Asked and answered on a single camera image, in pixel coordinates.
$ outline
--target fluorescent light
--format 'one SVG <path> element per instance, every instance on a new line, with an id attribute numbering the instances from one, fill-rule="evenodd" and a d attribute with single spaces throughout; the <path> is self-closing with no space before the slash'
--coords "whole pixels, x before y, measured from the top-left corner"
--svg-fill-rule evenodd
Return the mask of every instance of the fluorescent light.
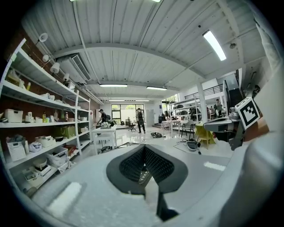
<path id="1" fill-rule="evenodd" d="M 127 84 L 100 84 L 101 87 L 127 87 Z"/>
<path id="2" fill-rule="evenodd" d="M 217 39 L 212 34 L 212 32 L 208 30 L 203 34 L 203 37 L 209 42 L 209 44 L 215 50 L 220 60 L 224 61 L 226 59 L 225 53 L 223 52 L 222 47 L 220 46 L 220 44 L 218 43 Z"/>
<path id="3" fill-rule="evenodd" d="M 166 88 L 164 87 L 147 87 L 147 89 L 153 89 L 153 90 L 167 90 Z"/>

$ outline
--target ceiling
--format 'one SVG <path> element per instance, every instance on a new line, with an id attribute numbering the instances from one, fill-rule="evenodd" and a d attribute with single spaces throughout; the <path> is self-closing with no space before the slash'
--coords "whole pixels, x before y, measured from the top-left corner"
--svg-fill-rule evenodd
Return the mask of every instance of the ceiling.
<path id="1" fill-rule="evenodd" d="M 34 42 L 48 33 L 43 47 L 57 59 L 78 53 L 91 77 L 87 88 L 105 100 L 160 100 L 197 79 L 218 78 L 265 56 L 253 15 L 237 0 L 42 0 L 22 25 Z M 203 38 L 208 29 L 226 60 L 220 61 Z M 230 43 L 236 48 L 230 49 Z M 80 76 L 76 68 L 60 65 L 72 79 Z M 106 82 L 129 85 L 98 85 Z"/>

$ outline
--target staircase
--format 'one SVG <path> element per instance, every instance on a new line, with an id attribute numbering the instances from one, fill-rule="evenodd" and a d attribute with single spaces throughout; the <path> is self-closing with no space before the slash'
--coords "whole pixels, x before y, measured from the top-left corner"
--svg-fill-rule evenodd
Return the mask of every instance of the staircase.
<path id="1" fill-rule="evenodd" d="M 240 89 L 229 90 L 230 93 L 230 107 L 235 107 L 236 104 L 243 100 Z"/>

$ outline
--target corrugated metal ceiling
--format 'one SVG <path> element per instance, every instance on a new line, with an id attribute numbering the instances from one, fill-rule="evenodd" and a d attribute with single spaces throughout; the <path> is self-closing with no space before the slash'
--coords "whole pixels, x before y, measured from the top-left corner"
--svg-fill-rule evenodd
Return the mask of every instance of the corrugated metal ceiling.
<path id="1" fill-rule="evenodd" d="M 89 55 L 100 80 L 155 83 L 161 86 L 184 88 L 198 76 L 215 71 L 226 73 L 225 68 L 240 62 L 239 47 L 230 49 L 235 33 L 218 4 L 220 0 L 81 0 L 76 1 L 79 23 L 85 44 L 121 43 L 151 49 L 179 60 L 186 67 L 127 49 L 90 49 Z M 227 0 L 234 20 L 242 34 L 244 62 L 264 55 L 260 36 L 255 29 L 253 15 L 241 1 Z M 44 43 L 55 53 L 81 45 L 76 26 L 73 5 L 69 0 L 42 0 L 22 21 L 24 29 L 36 42 L 37 35 L 47 32 Z M 224 48 L 227 60 L 221 62 L 202 37 L 210 29 Z M 96 80 L 85 53 L 80 53 L 83 62 Z M 96 94 L 120 94 L 120 90 L 102 89 L 93 86 Z M 122 90 L 124 94 L 140 92 L 136 88 Z M 153 91 L 144 89 L 145 95 Z"/>

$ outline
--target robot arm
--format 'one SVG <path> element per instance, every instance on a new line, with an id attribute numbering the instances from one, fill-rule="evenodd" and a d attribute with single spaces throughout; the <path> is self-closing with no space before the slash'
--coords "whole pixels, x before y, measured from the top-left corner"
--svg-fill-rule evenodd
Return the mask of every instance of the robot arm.
<path id="1" fill-rule="evenodd" d="M 207 131 L 216 132 L 217 138 L 220 133 L 227 133 L 227 142 L 231 149 L 235 150 L 242 146 L 246 129 L 257 122 L 258 119 L 260 119 L 260 116 L 256 105 L 251 97 L 247 97 L 235 107 L 230 108 L 228 117 L 206 122 L 203 127 Z"/>

